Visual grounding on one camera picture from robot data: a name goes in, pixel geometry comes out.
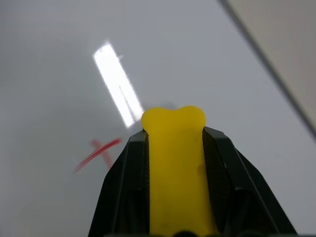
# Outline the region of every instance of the white surface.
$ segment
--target white surface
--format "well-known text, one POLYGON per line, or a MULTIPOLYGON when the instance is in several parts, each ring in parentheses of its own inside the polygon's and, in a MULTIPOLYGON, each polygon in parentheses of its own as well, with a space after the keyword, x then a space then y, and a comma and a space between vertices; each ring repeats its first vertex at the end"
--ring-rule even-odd
POLYGON ((92 55, 110 40, 138 98, 201 107, 262 172, 299 232, 316 232, 316 146, 215 1, 0 3, 0 236, 86 236, 126 129, 92 55))

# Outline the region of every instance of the yellow plastic piece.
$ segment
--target yellow plastic piece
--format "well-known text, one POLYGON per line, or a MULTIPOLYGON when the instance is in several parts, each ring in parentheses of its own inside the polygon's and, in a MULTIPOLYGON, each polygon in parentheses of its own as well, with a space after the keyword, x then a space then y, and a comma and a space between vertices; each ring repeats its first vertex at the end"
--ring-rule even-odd
POLYGON ((152 108, 142 116, 149 135, 150 234, 217 233, 203 153, 205 123, 203 111, 194 106, 152 108))

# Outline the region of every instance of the yellow bone-shaped piece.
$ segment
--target yellow bone-shaped piece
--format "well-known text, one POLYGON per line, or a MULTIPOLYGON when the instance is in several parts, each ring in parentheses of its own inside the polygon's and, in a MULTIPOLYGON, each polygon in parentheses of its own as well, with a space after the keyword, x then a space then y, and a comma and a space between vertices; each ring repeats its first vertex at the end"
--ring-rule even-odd
POLYGON ((203 153, 205 123, 203 111, 194 106, 152 108, 142 116, 149 136, 150 234, 217 233, 203 153))

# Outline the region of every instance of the red x mark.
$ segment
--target red x mark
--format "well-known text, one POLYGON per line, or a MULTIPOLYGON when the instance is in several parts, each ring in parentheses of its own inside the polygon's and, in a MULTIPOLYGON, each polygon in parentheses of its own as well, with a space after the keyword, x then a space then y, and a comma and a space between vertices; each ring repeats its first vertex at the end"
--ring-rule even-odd
POLYGON ((110 155, 106 152, 106 150, 112 146, 117 145, 120 142, 121 142, 121 140, 118 138, 118 139, 115 139, 112 142, 102 146, 99 141, 93 140, 91 143, 95 147, 94 152, 92 152, 86 159, 84 159, 83 161, 80 162, 80 164, 75 168, 74 173, 77 173, 81 168, 83 168, 86 164, 88 164, 90 161, 92 161, 93 158, 95 158, 101 154, 102 154, 102 157, 103 157, 105 164, 110 169, 112 166, 112 161, 111 161, 110 155))

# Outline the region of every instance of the red marker line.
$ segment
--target red marker line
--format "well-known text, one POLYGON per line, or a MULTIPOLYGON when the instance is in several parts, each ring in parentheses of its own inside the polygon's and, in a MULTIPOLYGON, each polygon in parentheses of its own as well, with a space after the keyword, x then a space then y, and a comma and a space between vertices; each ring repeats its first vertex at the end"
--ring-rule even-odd
POLYGON ((107 150, 108 148, 110 148, 112 146, 117 145, 118 143, 120 143, 120 139, 113 140, 112 142, 110 142, 110 143, 102 146, 98 150, 95 150, 94 152, 92 152, 86 159, 84 159, 83 161, 80 162, 80 164, 74 170, 74 173, 78 172, 82 167, 84 167, 86 164, 88 164, 93 158, 97 157, 102 152, 104 152, 105 150, 107 150))
MULTIPOLYGON (((98 140, 93 140, 91 142, 91 144, 94 146, 94 148, 97 150, 97 149, 100 149, 102 147, 102 143, 99 142, 98 140)), ((101 154, 105 164, 107 165, 108 169, 110 169, 112 167, 112 160, 111 160, 111 157, 109 155, 109 153, 107 151, 104 151, 102 154, 101 154)))

